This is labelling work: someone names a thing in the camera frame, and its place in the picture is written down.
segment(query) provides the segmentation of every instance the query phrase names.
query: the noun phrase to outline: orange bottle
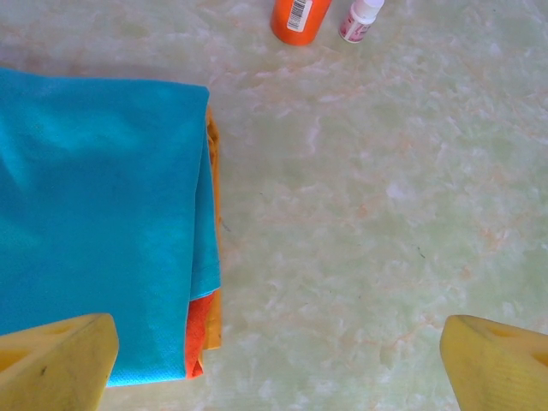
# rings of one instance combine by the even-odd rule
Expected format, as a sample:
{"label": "orange bottle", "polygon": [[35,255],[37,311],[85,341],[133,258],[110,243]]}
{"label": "orange bottle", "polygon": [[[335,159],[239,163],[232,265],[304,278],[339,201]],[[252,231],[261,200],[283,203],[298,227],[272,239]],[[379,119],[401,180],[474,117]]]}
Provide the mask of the orange bottle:
{"label": "orange bottle", "polygon": [[271,28],[288,45],[308,45],[318,34],[331,0],[276,0]]}

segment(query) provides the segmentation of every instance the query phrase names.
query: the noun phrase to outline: floor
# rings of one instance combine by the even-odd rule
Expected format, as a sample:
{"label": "floor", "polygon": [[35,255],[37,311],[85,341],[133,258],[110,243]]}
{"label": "floor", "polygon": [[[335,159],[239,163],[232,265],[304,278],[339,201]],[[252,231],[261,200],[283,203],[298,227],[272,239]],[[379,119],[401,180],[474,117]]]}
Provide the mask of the floor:
{"label": "floor", "polygon": [[548,333],[545,0],[386,0],[359,45],[334,0],[307,48],[272,0],[7,2],[0,64],[205,84],[222,132],[224,346],[101,411],[456,411],[448,315]]}

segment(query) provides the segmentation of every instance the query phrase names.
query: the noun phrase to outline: turquoise fabric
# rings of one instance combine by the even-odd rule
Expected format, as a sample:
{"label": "turquoise fabric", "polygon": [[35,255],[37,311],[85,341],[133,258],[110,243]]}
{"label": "turquoise fabric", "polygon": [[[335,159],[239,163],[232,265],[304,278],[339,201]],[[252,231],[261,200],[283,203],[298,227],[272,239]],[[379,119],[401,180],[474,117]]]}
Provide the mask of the turquoise fabric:
{"label": "turquoise fabric", "polygon": [[208,97],[0,69],[0,335],[110,313],[109,385],[185,377],[188,303],[220,285]]}

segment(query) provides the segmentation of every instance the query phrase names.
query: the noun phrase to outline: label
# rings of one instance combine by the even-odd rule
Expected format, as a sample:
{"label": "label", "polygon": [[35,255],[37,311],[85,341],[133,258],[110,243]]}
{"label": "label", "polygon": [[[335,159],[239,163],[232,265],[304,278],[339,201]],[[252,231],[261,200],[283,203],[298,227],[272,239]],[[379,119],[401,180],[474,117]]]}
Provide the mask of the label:
{"label": "label", "polygon": [[288,29],[302,33],[312,8],[312,0],[294,0],[289,14]]}
{"label": "label", "polygon": [[358,43],[363,40],[369,27],[371,27],[371,24],[360,24],[354,20],[352,15],[348,15],[346,20],[342,22],[340,34],[346,41]]}

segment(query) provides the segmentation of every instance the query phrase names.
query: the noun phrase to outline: yellow plastic piece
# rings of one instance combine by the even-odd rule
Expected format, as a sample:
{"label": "yellow plastic piece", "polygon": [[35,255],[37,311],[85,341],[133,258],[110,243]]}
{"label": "yellow plastic piece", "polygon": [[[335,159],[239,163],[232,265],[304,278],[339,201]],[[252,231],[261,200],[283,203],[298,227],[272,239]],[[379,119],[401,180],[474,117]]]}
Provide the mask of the yellow plastic piece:
{"label": "yellow plastic piece", "polygon": [[461,411],[548,410],[548,336],[457,315],[440,350]]}
{"label": "yellow plastic piece", "polygon": [[92,411],[118,354],[109,314],[0,337],[0,410]]}

